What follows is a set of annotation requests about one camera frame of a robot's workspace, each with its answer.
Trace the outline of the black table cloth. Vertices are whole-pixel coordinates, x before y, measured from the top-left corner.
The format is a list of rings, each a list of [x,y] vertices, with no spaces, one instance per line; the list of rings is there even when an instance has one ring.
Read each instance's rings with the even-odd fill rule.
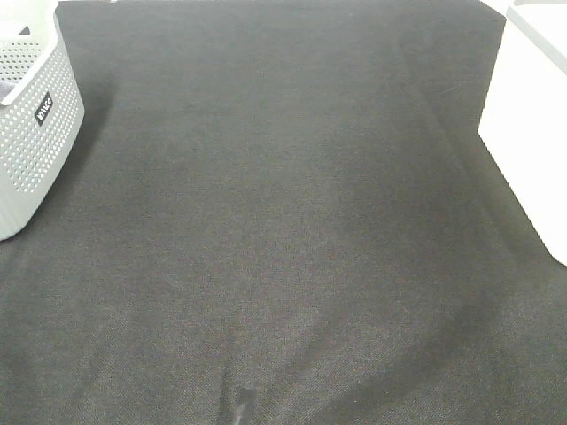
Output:
[[[4,424],[563,424],[566,270],[478,136],[478,1],[69,2],[1,245]]]

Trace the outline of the white plastic container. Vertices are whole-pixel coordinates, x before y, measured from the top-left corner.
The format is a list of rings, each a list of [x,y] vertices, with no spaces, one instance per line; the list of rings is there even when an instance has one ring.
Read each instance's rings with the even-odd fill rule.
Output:
[[[566,262],[566,3],[512,1],[478,133],[548,253]]]

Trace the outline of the grey perforated plastic basket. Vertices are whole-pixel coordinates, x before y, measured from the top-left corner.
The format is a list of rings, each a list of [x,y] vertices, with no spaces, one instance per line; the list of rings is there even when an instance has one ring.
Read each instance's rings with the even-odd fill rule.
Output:
[[[1,3],[1,237],[32,219],[65,164],[84,105],[55,1]]]

